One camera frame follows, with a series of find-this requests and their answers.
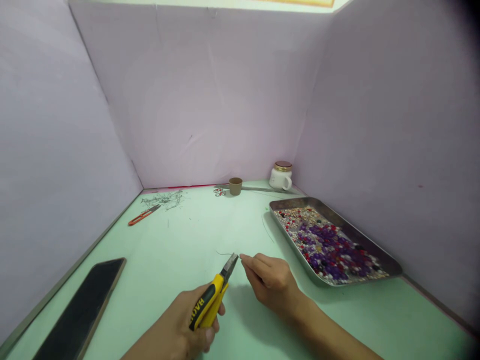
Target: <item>small brown cup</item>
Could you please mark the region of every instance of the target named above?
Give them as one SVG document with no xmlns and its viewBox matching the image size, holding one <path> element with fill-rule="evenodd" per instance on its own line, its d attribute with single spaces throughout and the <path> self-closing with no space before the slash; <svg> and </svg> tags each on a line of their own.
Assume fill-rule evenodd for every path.
<svg viewBox="0 0 480 360">
<path fill-rule="evenodd" d="M 239 177 L 232 177 L 228 180 L 228 188 L 230 189 L 231 195 L 240 195 L 242 191 L 242 179 Z"/>
</svg>

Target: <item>jar lid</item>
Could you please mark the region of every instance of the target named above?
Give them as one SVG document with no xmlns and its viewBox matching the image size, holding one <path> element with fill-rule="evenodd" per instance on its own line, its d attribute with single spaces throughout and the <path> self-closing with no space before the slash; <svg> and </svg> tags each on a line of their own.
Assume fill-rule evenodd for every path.
<svg viewBox="0 0 480 360">
<path fill-rule="evenodd" d="M 289 172 L 292 170 L 292 164 L 288 161 L 277 161 L 274 168 L 281 172 Z"/>
</svg>

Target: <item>purple wall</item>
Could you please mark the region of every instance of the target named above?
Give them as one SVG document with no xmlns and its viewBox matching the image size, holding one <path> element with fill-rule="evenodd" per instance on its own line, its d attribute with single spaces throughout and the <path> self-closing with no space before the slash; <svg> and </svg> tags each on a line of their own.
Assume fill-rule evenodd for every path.
<svg viewBox="0 0 480 360">
<path fill-rule="evenodd" d="M 0 112 L 1 345 L 142 187 L 65 2 L 0 1 Z"/>
<path fill-rule="evenodd" d="M 70 6 L 145 188 L 293 160 L 331 14 Z"/>
<path fill-rule="evenodd" d="M 465 23 L 439 0 L 354 0 L 335 15 L 294 182 L 472 324 L 480 93 Z"/>
</svg>

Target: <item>rectangular metal tray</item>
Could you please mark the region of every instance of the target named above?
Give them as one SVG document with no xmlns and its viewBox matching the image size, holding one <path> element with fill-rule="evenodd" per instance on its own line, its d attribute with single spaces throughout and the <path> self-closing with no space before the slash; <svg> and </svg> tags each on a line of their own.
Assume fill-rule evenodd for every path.
<svg viewBox="0 0 480 360">
<path fill-rule="evenodd" d="M 354 243 L 358 243 L 359 245 L 362 245 L 369 254 L 373 255 L 379 260 L 382 269 L 385 270 L 389 274 L 389 276 L 380 278 L 380 279 L 368 279 L 361 282 L 353 282 L 348 284 L 337 284 L 337 285 L 329 284 L 326 281 L 324 281 L 321 277 L 317 276 L 315 271 L 310 267 L 307 260 L 305 260 L 301 251 L 295 245 L 292 238 L 289 236 L 288 232 L 282 226 L 279 219 L 275 216 L 275 211 L 289 210 L 294 208 L 315 209 L 320 215 L 325 217 L 328 221 L 333 223 L 335 226 L 341 227 L 342 231 L 351 241 L 353 241 Z M 385 250 L 383 250 L 380 246 L 378 246 L 376 243 L 374 243 L 372 240 L 370 240 L 368 237 L 362 234 L 352 224 L 350 224 L 347 220 L 345 220 L 343 217 L 341 217 L 339 214 L 337 214 L 335 211 L 333 211 L 323 202 L 321 202 L 320 200 L 314 197 L 299 197 L 299 198 L 293 198 L 293 199 L 287 199 L 287 200 L 272 201 L 270 203 L 270 213 L 275 219 L 276 224 L 280 227 L 283 234 L 287 238 L 289 245 L 292 247 L 293 252 L 296 254 L 299 261 L 305 268 L 308 276 L 316 285 L 342 287 L 342 286 L 349 286 L 349 285 L 355 285 L 355 284 L 367 284 L 367 283 L 399 277 L 403 273 L 403 270 L 400 264 L 392 256 L 390 256 Z"/>
</svg>

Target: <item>white jar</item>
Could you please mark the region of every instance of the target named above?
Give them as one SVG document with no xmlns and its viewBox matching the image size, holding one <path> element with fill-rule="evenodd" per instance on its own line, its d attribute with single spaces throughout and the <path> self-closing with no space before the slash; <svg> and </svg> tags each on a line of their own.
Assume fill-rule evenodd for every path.
<svg viewBox="0 0 480 360">
<path fill-rule="evenodd" d="M 288 161 L 277 161 L 271 170 L 269 183 L 274 189 L 290 189 L 292 187 L 292 164 Z"/>
</svg>

